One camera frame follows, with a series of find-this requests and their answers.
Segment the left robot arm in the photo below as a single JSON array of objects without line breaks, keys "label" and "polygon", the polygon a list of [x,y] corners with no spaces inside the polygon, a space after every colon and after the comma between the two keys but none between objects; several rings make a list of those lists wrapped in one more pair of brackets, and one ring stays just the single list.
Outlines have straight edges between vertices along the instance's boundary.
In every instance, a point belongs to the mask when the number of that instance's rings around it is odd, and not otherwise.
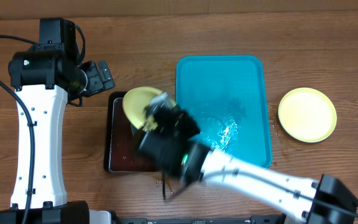
[{"label": "left robot arm", "polygon": [[67,200],[62,172],[66,105],[114,88],[107,63],[78,63],[61,50],[18,52],[9,74],[19,98],[18,165],[11,207],[0,211],[0,223],[112,223],[112,211]]}]

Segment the yellow plate top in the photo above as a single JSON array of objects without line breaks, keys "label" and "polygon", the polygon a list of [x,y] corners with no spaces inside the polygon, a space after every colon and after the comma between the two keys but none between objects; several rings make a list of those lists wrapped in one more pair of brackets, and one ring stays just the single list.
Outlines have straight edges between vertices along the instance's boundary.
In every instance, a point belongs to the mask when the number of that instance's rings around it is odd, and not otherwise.
[{"label": "yellow plate top", "polygon": [[[124,113],[131,125],[137,130],[157,129],[158,124],[154,121],[153,117],[147,115],[147,108],[150,102],[160,95],[167,95],[167,93],[151,86],[133,88],[124,95]],[[177,105],[176,101],[171,99],[168,95],[167,97],[170,104],[175,107]]]}]

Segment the yellow plate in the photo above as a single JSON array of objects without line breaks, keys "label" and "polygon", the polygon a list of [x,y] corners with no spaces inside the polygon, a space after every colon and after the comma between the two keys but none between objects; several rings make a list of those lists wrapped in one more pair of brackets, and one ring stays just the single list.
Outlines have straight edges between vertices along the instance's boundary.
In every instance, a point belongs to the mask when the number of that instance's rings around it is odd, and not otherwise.
[{"label": "yellow plate", "polygon": [[328,138],[335,130],[337,113],[332,101],[314,88],[296,88],[281,99],[278,120],[293,138],[316,143]]},{"label": "yellow plate", "polygon": [[[137,130],[157,129],[158,124],[154,121],[153,117],[147,115],[147,108],[150,102],[160,95],[167,95],[167,93],[151,86],[133,88],[124,95],[124,113],[131,125]],[[171,99],[168,95],[167,97],[170,104],[175,107],[177,105],[176,101]]]}]

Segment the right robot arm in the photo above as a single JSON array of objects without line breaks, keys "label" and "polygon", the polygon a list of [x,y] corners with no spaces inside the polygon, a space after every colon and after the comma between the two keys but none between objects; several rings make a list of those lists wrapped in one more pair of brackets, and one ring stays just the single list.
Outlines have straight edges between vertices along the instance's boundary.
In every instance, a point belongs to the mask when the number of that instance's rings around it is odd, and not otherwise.
[{"label": "right robot arm", "polygon": [[147,103],[137,112],[136,151],[186,186],[201,182],[238,191],[295,223],[353,223],[358,217],[358,199],[339,179],[286,175],[193,141],[200,131],[195,120],[170,103]]}]

